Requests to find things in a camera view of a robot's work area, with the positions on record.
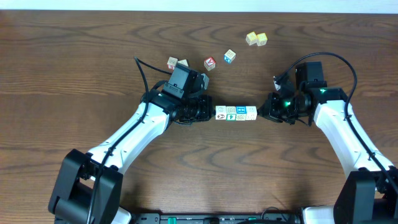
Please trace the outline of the green sided block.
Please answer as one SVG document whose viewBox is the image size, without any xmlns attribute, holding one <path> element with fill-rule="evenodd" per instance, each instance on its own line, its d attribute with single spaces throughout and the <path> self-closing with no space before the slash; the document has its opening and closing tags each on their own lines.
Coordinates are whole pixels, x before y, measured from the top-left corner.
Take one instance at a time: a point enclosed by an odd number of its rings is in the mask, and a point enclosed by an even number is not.
<svg viewBox="0 0 398 224">
<path fill-rule="evenodd" d="M 235 121 L 236 120 L 236 107 L 235 106 L 227 106 L 226 107 L 226 120 L 227 121 Z"/>
</svg>

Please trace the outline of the plain white block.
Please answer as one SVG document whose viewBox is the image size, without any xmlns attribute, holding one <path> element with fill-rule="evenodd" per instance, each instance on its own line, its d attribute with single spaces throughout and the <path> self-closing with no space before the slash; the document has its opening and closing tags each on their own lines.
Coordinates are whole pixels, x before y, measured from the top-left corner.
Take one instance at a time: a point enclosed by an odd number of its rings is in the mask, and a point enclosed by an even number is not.
<svg viewBox="0 0 398 224">
<path fill-rule="evenodd" d="M 255 106 L 246 107 L 246 121 L 254 121 L 257 118 L 257 108 Z"/>
</svg>

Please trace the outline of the blue top block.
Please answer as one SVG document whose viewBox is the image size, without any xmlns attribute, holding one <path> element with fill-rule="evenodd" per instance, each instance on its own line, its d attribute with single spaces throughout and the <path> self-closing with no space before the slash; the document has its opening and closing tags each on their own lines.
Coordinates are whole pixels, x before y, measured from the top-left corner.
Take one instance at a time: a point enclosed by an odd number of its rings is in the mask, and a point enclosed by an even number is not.
<svg viewBox="0 0 398 224">
<path fill-rule="evenodd" d="M 247 116 L 247 109 L 245 106 L 236 107 L 236 121 L 245 121 Z"/>
</svg>

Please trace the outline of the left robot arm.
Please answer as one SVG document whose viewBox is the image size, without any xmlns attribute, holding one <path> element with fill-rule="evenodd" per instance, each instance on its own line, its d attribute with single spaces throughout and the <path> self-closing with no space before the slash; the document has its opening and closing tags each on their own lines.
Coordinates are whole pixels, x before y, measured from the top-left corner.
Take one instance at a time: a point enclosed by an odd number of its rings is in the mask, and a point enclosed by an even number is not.
<svg viewBox="0 0 398 224">
<path fill-rule="evenodd" d="M 111 137 L 83 153 L 63 159 L 48 210 L 56 223 L 129 223 L 120 206 L 124 174 L 157 136 L 172 123 L 191 125 L 211 119 L 213 105 L 204 92 L 209 78 L 178 64 L 169 80 L 146 88 L 133 116 Z"/>
</svg>

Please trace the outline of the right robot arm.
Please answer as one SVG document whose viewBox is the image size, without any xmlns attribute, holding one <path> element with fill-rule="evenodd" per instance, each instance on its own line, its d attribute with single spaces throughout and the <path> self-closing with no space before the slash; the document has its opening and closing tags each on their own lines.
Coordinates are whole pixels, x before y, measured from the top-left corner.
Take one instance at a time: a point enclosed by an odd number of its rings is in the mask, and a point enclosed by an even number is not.
<svg viewBox="0 0 398 224">
<path fill-rule="evenodd" d="M 342 88 L 328 87 L 320 62 L 274 77 L 276 91 L 258 109 L 259 116 L 294 124 L 304 117 L 329 140 L 346 176 L 330 206 L 306 207 L 302 223 L 397 223 L 397 167 L 373 144 L 354 115 Z"/>
</svg>

